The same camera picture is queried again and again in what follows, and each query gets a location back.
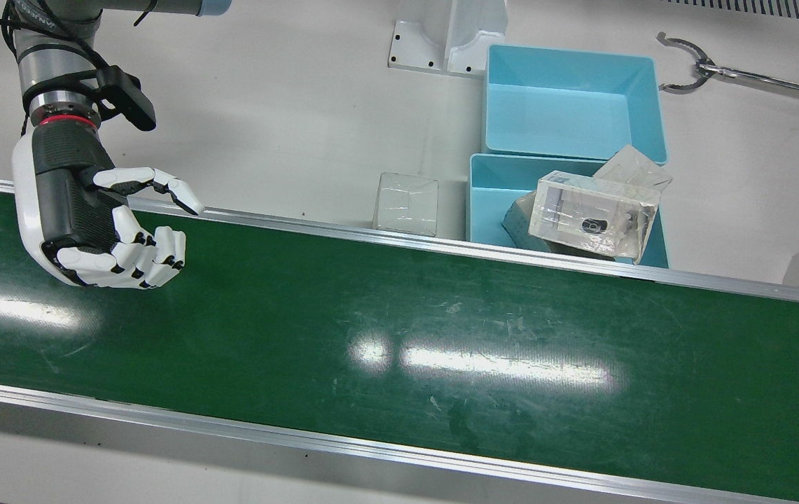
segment metal rod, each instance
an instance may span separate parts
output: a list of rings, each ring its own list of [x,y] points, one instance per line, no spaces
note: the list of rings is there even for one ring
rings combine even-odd
[[[714,74],[719,74],[723,77],[729,77],[731,79],[749,79],[749,80],[757,80],[764,83],[774,84],[776,86],[781,86],[784,88],[792,89],[792,90],[799,90],[799,83],[793,83],[791,81],[777,79],[775,77],[769,76],[762,76],[759,73],[752,73],[752,71],[744,71],[744,70],[736,70],[735,68],[729,68],[724,66],[716,66],[716,64],[705,64],[699,63],[697,67],[701,71],[710,71]]]

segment white robotic hand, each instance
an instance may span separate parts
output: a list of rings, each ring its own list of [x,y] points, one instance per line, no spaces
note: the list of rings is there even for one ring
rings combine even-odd
[[[185,234],[168,226],[150,234],[125,197],[152,186],[188,213],[202,213],[203,204],[187,183],[161,170],[112,168],[85,121],[28,132],[16,144],[13,168],[22,243],[64,283],[151,289],[184,267]]]

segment metal edge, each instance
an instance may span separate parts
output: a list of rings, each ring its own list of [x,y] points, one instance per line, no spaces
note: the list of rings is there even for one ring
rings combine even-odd
[[[677,504],[784,504],[787,500],[760,497],[731,491],[719,491],[678,484],[652,482],[594,472],[575,471],[559,467],[512,462],[485,456],[464,455],[402,444],[360,440],[355,437],[311,433],[294,428],[271,427],[242,421],[204,417],[168,409],[141,405],[125,405],[82,396],[40,392],[14,386],[0,385],[0,404],[35,408],[60,414],[96,418],[108,421],[168,428],[185,433],[205,434],[234,440],[263,443],[291,449],[305,449],[338,456],[360,456],[387,463],[445,469],[471,475],[533,482],[601,494],[621,495]]]
[[[13,183],[0,181],[0,192],[11,193]],[[191,218],[185,215],[177,205],[146,198],[130,198],[131,208],[137,211],[148,211],[152,214],[174,215]],[[200,217],[192,217],[216,223],[232,223],[268,230],[283,230],[300,234],[325,238],[348,239],[353,242],[374,243],[387,246],[401,246],[405,249],[418,249],[467,258],[491,259],[505,263],[534,265],[566,271],[590,272],[606,277],[633,278],[636,280],[655,281],[659,284],[693,287],[723,293],[745,294],[775,300],[799,302],[799,287],[790,287],[763,281],[739,280],[699,272],[675,271],[664,268],[644,267],[643,265],[626,265],[621,262],[600,261],[597,259],[575,258],[570,255],[547,254],[506,248],[505,246],[483,245],[454,239],[428,238],[398,232],[383,232],[364,227],[344,226],[341,224],[316,223],[312,220],[299,220],[287,217],[274,217],[246,211],[207,208]]]

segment scratch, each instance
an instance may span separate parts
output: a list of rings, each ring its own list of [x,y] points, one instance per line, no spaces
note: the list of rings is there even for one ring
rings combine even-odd
[[[45,363],[48,364],[48,368],[50,368],[50,372],[52,372],[55,375],[59,375],[60,374],[60,368],[57,367],[57,366],[54,366],[54,363],[51,363],[51,361],[47,357],[47,355],[44,354],[44,350],[40,351],[39,354],[41,354],[41,358],[44,358]]]
[[[70,357],[71,355],[78,354],[78,352],[79,352],[79,351],[85,350],[86,348],[88,348],[88,347],[91,347],[91,345],[93,345],[93,344],[95,344],[95,342],[94,342],[94,341],[89,341],[89,342],[86,342],[86,344],[83,344],[83,345],[82,345],[82,346],[80,346],[79,348],[76,348],[76,350],[70,351],[68,354],[67,354],[67,353],[64,353],[64,354],[62,355],[62,357]]]
[[[658,301],[652,300],[651,297],[649,297],[649,296],[640,296],[640,297],[643,300],[650,301],[655,306],[658,306],[660,309],[664,310],[664,312],[667,312],[671,316],[671,318],[674,319],[674,322],[679,326],[680,331],[685,331],[685,328],[682,326],[682,322],[679,321],[679,319],[677,318],[676,314],[674,312],[672,312],[672,310],[669,309],[669,307],[666,307],[666,306],[662,305]]]

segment vent grille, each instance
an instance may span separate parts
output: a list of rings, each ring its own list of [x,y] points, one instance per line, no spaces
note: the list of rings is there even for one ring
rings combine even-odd
[[[666,0],[669,4],[710,7],[741,13],[768,14],[799,19],[799,0]]]

